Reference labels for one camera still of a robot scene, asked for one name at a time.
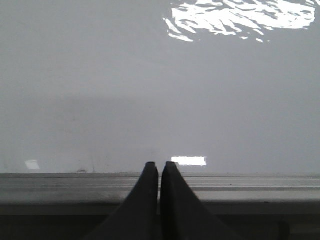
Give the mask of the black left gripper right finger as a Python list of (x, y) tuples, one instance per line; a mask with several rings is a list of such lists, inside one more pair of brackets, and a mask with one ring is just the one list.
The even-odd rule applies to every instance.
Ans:
[(188, 186), (177, 165), (168, 161), (160, 187), (160, 216), (165, 240), (239, 240), (212, 215)]

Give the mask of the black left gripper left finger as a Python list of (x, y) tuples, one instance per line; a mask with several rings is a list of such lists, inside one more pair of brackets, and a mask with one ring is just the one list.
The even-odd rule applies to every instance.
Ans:
[(151, 240), (154, 237), (159, 172), (147, 162), (138, 182), (119, 208), (84, 238), (86, 240)]

